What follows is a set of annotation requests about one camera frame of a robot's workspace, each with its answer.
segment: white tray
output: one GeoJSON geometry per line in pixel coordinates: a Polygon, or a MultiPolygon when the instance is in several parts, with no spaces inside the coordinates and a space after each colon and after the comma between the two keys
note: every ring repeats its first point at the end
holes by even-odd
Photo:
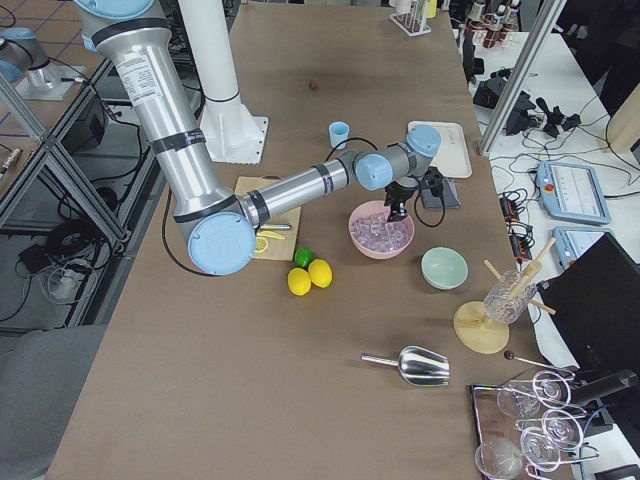
{"type": "Polygon", "coordinates": [[[438,167],[440,173],[448,178],[468,178],[471,176],[471,161],[467,144],[464,141],[464,132],[460,125],[447,122],[413,121],[409,122],[407,131],[416,125],[430,125],[442,137],[440,150],[431,165],[438,167]]]}

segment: white table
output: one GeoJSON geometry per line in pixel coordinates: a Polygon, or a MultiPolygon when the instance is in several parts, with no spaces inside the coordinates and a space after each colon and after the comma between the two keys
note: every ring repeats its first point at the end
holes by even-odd
{"type": "MultiPolygon", "coordinates": [[[[512,68],[524,45],[526,36],[526,33],[516,34],[508,48],[501,46],[492,49],[477,48],[476,57],[484,59],[486,72],[485,75],[477,77],[478,80],[489,78],[491,72],[501,68],[512,68]]],[[[547,39],[539,58],[531,69],[529,78],[525,82],[524,91],[531,95],[531,101],[534,103],[536,98],[542,97],[550,109],[558,105],[562,113],[567,116],[579,113],[582,124],[589,125],[583,127],[587,132],[604,137],[604,129],[609,120],[607,112],[560,35],[552,34],[547,39]]],[[[489,122],[491,113],[491,110],[476,107],[476,116],[481,128],[489,122]]],[[[542,160],[548,158],[545,156],[544,149],[535,142],[546,144],[550,150],[551,158],[555,160],[578,165],[586,165],[589,164],[588,162],[612,165],[628,171],[632,181],[640,176],[640,171],[625,165],[608,149],[602,149],[605,143],[589,133],[580,129],[576,129],[571,135],[563,132],[556,141],[552,141],[553,138],[542,131],[529,132],[530,140],[524,140],[522,133],[513,136],[501,134],[490,154],[496,191],[501,193],[524,188],[528,192],[528,198],[534,197],[535,186],[532,177],[526,173],[513,173],[511,170],[526,172],[528,169],[538,166],[537,160],[526,156],[520,157],[513,163],[515,157],[522,153],[530,153],[534,157],[540,154],[542,160]],[[562,158],[563,154],[576,155],[562,158]]],[[[631,152],[616,153],[632,165],[638,166],[638,162],[631,152]]],[[[592,166],[596,169],[605,195],[640,191],[640,180],[629,186],[627,185],[629,175],[624,172],[603,166],[592,166]]],[[[613,230],[616,239],[629,255],[636,262],[640,262],[640,222],[633,221],[640,215],[640,196],[607,200],[607,207],[613,220],[605,227],[613,230]]],[[[527,211],[521,214],[520,218],[523,222],[534,227],[536,243],[531,252],[533,256],[539,253],[551,237],[551,231],[554,227],[579,225],[551,218],[538,201],[528,202],[527,211]]],[[[547,255],[542,264],[542,270],[536,280],[556,277],[562,272],[555,252],[547,255]]],[[[530,312],[531,316],[537,318],[539,313],[533,308],[530,312]]],[[[535,325],[535,330],[541,353],[554,365],[576,364],[548,314],[542,313],[540,320],[535,325]]],[[[589,441],[600,450],[601,456],[595,461],[585,463],[585,478],[594,478],[591,472],[631,463],[640,464],[640,458],[627,443],[617,426],[614,426],[610,432],[591,437],[589,441]]]]}

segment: robotic arm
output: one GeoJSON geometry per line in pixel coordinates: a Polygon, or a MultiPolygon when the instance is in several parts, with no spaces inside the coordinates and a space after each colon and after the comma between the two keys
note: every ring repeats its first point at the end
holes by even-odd
{"type": "Polygon", "coordinates": [[[88,49],[115,65],[142,127],[176,197],[175,222],[201,270],[226,275],[244,267],[255,250],[254,226],[354,181],[368,190],[394,180],[401,201],[387,190],[392,220],[400,219],[407,191],[415,191],[440,145],[431,127],[406,142],[365,154],[348,151],[268,187],[237,196],[218,179],[184,89],[169,57],[170,31],[157,0],[75,0],[88,49]],[[393,215],[394,208],[398,215],[393,215]]]}
{"type": "Polygon", "coordinates": [[[58,69],[33,32],[24,27],[8,28],[0,33],[0,74],[15,83],[25,72],[35,90],[47,91],[61,82],[58,69]]]}

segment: white pillar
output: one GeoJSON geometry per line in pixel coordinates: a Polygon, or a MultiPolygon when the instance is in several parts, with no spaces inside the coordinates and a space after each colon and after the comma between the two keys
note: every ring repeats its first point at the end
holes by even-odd
{"type": "Polygon", "coordinates": [[[242,104],[220,0],[179,0],[200,82],[207,97],[200,128],[214,161],[259,163],[268,120],[242,104]]]}

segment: green bowl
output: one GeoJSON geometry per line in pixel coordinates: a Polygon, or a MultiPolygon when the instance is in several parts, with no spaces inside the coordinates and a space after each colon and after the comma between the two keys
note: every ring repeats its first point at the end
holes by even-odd
{"type": "Polygon", "coordinates": [[[467,262],[450,248],[432,248],[422,256],[422,276],[432,287],[451,290],[462,285],[468,274],[467,262]]]}

